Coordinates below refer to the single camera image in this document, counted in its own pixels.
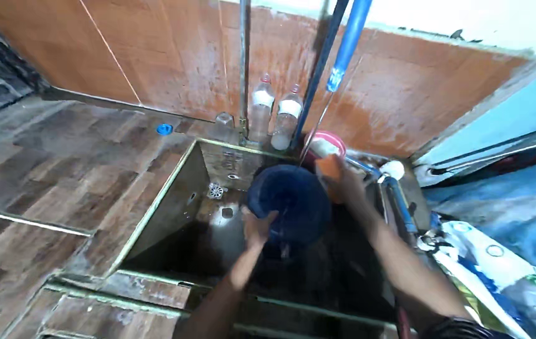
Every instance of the blue pvc pipe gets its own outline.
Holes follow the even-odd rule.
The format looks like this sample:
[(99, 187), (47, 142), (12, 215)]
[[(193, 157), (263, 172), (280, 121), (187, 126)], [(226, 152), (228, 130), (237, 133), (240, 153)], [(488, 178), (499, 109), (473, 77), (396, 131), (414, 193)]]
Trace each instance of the blue pvc pipe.
[[(367, 171), (374, 178), (379, 178), (382, 175), (381, 171), (377, 167), (360, 162), (358, 159), (350, 157), (350, 156), (345, 156), (345, 159), (348, 163), (354, 166), (357, 166), (363, 169), (364, 171)], [(385, 178), (385, 180), (383, 181), (382, 185), (389, 186), (392, 188), (393, 198), (398, 207), (400, 217), (402, 218), (402, 221), (404, 222), (404, 227), (406, 228), (406, 231), (408, 233), (418, 232), (419, 230), (414, 224), (413, 218), (410, 215), (410, 212), (408, 211), (408, 207), (406, 206), (406, 200), (404, 200), (402, 190), (400, 189), (400, 182), (397, 181), (396, 178), (394, 177), (387, 176), (387, 178)]]
[(408, 233), (417, 233), (419, 230), (414, 224), (413, 218), (410, 216), (410, 212), (408, 212), (406, 201), (404, 200), (402, 190), (400, 189), (400, 183), (394, 177), (387, 177), (384, 181), (384, 184), (392, 188), (393, 198), (396, 201), (396, 205), (398, 205), (398, 211), (400, 212), (400, 216), (402, 217), (406, 231)]
[(358, 39), (360, 39), (362, 29), (364, 29), (364, 23), (366, 23), (366, 17), (369, 14), (371, 3), (372, 0), (354, 1), (343, 39), (341, 39), (341, 46), (339, 46), (339, 51), (337, 52), (335, 65), (331, 71), (329, 82), (326, 84), (326, 90), (330, 92), (336, 91), (341, 84), (349, 61), (352, 59), (352, 55), (354, 55), (354, 51), (358, 45)]

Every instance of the floor drain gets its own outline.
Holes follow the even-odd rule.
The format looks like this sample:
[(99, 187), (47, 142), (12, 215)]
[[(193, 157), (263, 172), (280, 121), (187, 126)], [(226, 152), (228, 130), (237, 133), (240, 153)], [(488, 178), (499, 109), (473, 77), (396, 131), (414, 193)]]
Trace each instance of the floor drain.
[(224, 194), (224, 189), (216, 183), (209, 184), (209, 192), (207, 196), (212, 199), (220, 199)]
[(222, 218), (224, 219), (230, 219), (234, 215), (234, 211), (230, 207), (226, 207), (222, 209)]

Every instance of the white label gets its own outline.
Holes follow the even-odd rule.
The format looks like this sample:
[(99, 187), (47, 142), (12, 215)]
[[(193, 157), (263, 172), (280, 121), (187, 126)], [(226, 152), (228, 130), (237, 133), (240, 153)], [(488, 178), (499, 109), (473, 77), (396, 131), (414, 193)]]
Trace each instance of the white label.
[(268, 92), (264, 90), (258, 90), (253, 93), (253, 104), (262, 104), (268, 107), (272, 107), (274, 102), (274, 96), (271, 96)]
[(289, 113), (295, 118), (299, 118), (299, 113), (302, 112), (302, 106), (295, 100), (283, 100), (278, 105), (278, 113)]

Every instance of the wall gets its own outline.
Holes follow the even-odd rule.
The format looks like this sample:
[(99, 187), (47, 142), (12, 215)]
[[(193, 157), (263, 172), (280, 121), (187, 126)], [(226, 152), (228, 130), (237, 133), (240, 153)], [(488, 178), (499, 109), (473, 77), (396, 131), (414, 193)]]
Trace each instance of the wall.
[[(536, 79), (505, 102), (432, 148), (415, 163), (435, 164), (533, 131), (536, 131)], [(494, 148), (447, 165), (494, 154), (508, 146)]]
[[(227, 0), (239, 3), (238, 0)], [(253, 6), (320, 19), (332, 13), (336, 0), (253, 0)], [(353, 0), (343, 22), (347, 21)], [(536, 53), (536, 2), (531, 0), (373, 0), (365, 27), (385, 30), (406, 27), (440, 35), (462, 29), (467, 40), (482, 45)]]
[[(250, 86), (267, 71), (277, 96), (294, 83), (303, 93), (324, 27), (253, 7)], [(238, 4), (0, 0), (0, 32), (59, 88), (207, 120), (238, 113)], [(504, 83), (524, 55), (366, 28), (321, 128), (350, 147), (409, 156)], [(326, 103), (327, 76), (306, 129)]]

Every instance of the blue drain cap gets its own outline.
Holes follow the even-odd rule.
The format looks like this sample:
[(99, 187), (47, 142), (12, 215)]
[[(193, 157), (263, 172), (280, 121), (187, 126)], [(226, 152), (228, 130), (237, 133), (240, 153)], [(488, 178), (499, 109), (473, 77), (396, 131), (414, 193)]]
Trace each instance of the blue drain cap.
[(157, 133), (160, 135), (170, 135), (174, 130), (174, 127), (169, 124), (161, 124), (157, 126)]

